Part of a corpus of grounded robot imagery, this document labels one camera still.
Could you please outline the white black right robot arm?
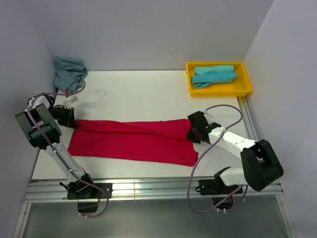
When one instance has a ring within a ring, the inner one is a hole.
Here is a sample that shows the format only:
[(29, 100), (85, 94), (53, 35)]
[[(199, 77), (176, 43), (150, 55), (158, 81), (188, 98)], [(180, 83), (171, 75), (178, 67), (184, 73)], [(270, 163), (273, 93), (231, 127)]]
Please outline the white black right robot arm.
[(212, 179), (200, 180), (196, 191), (201, 195), (229, 194), (235, 189), (242, 193), (242, 185), (259, 192), (284, 175), (284, 169), (267, 140), (247, 139), (216, 122), (208, 123), (201, 111), (190, 114), (188, 119), (188, 140), (197, 144), (205, 142), (211, 147), (219, 146), (242, 163), (241, 167), (229, 166), (218, 171)]

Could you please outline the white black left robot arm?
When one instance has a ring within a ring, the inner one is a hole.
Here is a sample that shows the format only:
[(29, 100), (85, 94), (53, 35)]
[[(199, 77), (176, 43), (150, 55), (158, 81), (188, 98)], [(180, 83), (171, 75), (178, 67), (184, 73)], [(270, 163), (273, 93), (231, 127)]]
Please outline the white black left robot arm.
[(27, 109), (15, 116), (28, 142), (51, 156), (65, 173), (68, 191), (79, 191), (85, 198), (96, 194), (90, 175), (73, 159), (62, 141), (60, 126), (77, 129), (74, 109), (54, 105), (54, 98), (40, 94), (28, 100)]

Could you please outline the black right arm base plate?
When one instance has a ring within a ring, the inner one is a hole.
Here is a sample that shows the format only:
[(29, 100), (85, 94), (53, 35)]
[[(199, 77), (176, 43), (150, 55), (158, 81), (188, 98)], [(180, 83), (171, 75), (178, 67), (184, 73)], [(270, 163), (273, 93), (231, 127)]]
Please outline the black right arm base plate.
[(228, 195), (238, 187), (238, 185), (226, 186), (220, 179), (201, 179), (195, 191), (200, 195)]

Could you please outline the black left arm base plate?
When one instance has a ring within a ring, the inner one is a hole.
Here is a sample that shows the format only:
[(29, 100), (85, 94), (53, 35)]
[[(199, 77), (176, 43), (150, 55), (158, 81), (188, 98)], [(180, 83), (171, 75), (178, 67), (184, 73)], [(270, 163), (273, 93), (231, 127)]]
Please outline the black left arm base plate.
[(78, 199), (107, 199), (111, 198), (112, 194), (112, 183), (96, 183), (95, 186), (99, 187), (104, 191), (102, 193), (100, 190), (87, 185), (78, 193), (67, 192), (67, 200), (78, 200)]

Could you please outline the red t-shirt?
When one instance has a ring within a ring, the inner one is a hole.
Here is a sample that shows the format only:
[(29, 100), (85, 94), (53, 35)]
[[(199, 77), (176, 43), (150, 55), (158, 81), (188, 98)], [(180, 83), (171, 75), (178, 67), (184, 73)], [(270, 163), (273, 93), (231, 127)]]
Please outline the red t-shirt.
[(187, 119), (119, 122), (77, 120), (69, 142), (72, 156), (115, 158), (193, 166), (198, 159), (186, 138)]

